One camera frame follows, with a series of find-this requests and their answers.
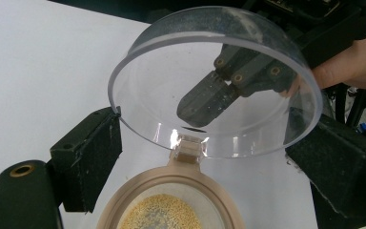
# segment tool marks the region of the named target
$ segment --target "white table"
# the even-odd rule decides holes
[[[91,112],[108,107],[116,64],[148,25],[47,1],[0,0],[0,173],[50,159],[50,147]],[[65,228],[94,228],[129,178],[167,162],[168,152],[122,127],[124,153],[93,214],[65,213]],[[285,152],[202,162],[232,195],[247,228],[315,229],[308,179]]]

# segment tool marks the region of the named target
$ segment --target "person's finger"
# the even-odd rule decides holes
[[[351,47],[313,69],[317,85],[328,88],[352,79],[356,73],[356,56]]]

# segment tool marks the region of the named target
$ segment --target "transparent plastic lid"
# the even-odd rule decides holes
[[[248,11],[183,10],[149,26],[114,69],[113,109],[147,140],[171,149],[203,139],[205,157],[288,147],[316,125],[319,88],[297,46]]]

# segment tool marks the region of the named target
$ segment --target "yellow granules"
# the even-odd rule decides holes
[[[160,194],[134,206],[121,229],[201,229],[193,209],[180,198]]]

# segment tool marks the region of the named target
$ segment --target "human hand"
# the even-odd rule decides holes
[[[313,73],[322,89],[341,82],[366,89],[366,39],[355,41],[352,47],[313,69]]]

